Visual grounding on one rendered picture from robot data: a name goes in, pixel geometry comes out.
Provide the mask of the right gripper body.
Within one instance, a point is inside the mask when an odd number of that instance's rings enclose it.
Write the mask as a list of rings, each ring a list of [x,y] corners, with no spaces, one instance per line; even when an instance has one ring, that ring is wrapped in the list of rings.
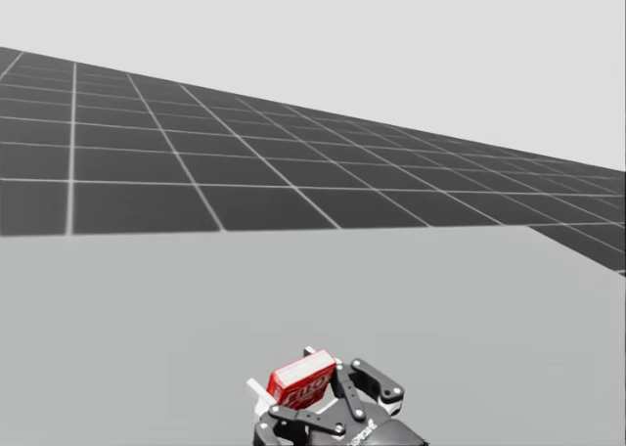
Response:
[[[333,400],[323,414],[345,424],[343,435],[331,435],[307,428],[307,434],[276,427],[275,435],[255,435],[253,446],[428,446],[428,443],[402,422],[390,417],[378,404],[364,403],[366,419],[353,421],[342,401]]]

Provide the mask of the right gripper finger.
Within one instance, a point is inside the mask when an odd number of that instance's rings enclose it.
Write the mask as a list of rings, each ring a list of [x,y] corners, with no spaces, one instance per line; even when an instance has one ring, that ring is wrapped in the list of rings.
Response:
[[[277,426],[284,426],[289,432],[307,434],[307,428],[331,435],[343,435],[345,424],[306,410],[294,410],[277,403],[266,389],[254,378],[246,380],[246,388],[255,399],[254,434],[275,435]]]
[[[358,392],[365,393],[392,417],[402,407],[404,388],[362,358],[350,363],[335,360],[331,388],[335,399],[342,401],[353,421],[364,421],[366,410]]]

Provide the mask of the red and white carton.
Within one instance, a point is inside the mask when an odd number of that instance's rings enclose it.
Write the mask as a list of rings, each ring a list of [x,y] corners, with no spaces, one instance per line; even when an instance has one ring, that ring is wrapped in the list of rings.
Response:
[[[324,396],[336,367],[326,350],[307,352],[270,374],[267,392],[279,406],[306,409]]]

